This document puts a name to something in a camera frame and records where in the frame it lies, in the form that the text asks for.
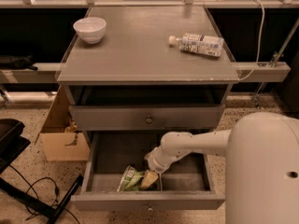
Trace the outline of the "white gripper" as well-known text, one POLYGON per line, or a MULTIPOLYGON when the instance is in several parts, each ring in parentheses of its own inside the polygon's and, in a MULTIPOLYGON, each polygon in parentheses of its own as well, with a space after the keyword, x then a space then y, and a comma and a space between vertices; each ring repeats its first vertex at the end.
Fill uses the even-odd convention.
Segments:
POLYGON ((145 156, 150 170, 147 170, 141 181, 141 189, 148 189, 157 179, 158 174, 167 171, 170 165, 175 161, 174 157, 168 154, 161 147, 156 147, 145 156))

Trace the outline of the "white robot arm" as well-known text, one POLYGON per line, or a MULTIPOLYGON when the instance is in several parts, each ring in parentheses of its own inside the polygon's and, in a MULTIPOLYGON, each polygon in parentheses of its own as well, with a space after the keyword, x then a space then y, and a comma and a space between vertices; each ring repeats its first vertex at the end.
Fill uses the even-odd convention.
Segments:
POLYGON ((299 120, 257 112, 230 130, 170 132, 147 156, 162 174, 191 153, 225 154, 226 224, 299 224, 299 120))

